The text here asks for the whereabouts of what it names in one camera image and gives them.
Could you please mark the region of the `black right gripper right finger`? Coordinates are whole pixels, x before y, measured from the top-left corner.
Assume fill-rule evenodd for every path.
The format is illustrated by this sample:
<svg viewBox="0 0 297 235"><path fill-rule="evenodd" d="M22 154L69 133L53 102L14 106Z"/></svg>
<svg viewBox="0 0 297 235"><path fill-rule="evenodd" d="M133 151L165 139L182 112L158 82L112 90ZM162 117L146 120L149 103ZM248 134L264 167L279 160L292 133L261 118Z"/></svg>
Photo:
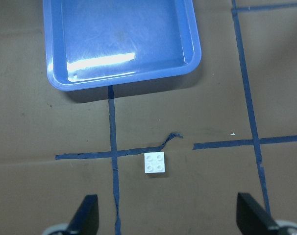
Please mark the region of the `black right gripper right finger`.
<svg viewBox="0 0 297 235"><path fill-rule="evenodd" d="M243 235L276 235L279 232L274 219L245 192L237 195L236 224Z"/></svg>

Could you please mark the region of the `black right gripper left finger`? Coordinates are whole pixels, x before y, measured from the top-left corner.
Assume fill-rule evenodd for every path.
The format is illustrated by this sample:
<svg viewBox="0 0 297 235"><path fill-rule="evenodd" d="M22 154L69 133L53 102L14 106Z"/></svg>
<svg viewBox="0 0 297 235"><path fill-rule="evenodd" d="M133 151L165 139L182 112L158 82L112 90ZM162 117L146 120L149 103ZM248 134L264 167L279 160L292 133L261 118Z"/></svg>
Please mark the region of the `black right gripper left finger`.
<svg viewBox="0 0 297 235"><path fill-rule="evenodd" d="M99 205L96 194L86 195L68 224L67 235L96 235L99 230Z"/></svg>

